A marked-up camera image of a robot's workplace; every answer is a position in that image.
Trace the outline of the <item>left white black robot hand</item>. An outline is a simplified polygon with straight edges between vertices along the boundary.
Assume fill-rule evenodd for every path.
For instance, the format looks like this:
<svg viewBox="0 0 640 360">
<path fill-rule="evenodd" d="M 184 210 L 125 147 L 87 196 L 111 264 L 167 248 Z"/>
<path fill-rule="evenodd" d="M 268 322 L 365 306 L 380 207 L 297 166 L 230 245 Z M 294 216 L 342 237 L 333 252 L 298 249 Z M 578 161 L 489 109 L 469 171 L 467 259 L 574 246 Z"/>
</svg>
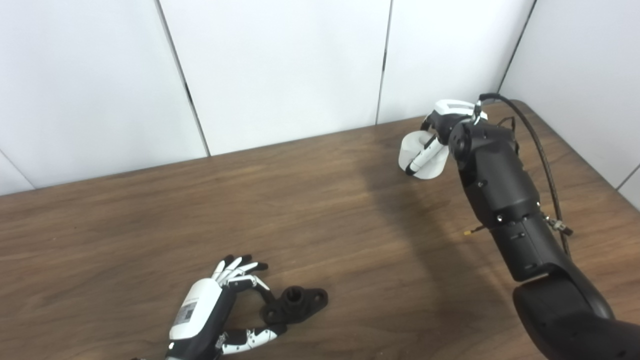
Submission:
<svg viewBox="0 0 640 360">
<path fill-rule="evenodd" d="M 268 264 L 253 261 L 249 254 L 227 255 L 211 276 L 190 287 L 169 331 L 167 360 L 219 360 L 222 356 L 244 353 L 285 334 L 284 324 L 247 329 L 226 329 L 226 322 L 238 294 L 255 290 L 269 305 L 275 301 L 271 289 L 256 275 Z"/>
</svg>

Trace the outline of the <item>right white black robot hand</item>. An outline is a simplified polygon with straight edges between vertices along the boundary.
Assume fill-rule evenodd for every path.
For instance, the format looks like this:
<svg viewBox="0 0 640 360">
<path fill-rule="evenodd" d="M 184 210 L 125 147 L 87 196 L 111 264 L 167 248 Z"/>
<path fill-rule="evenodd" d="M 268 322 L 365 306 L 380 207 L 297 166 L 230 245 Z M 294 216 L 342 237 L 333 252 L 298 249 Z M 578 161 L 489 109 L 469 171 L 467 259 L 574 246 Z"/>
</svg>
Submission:
<svg viewBox="0 0 640 360">
<path fill-rule="evenodd" d="M 441 175 L 450 148 L 448 139 L 459 123 L 487 122 L 489 116 L 479 104 L 443 99 L 422 121 L 420 130 L 410 132 L 402 139 L 398 166 L 405 174 L 421 180 Z"/>
</svg>

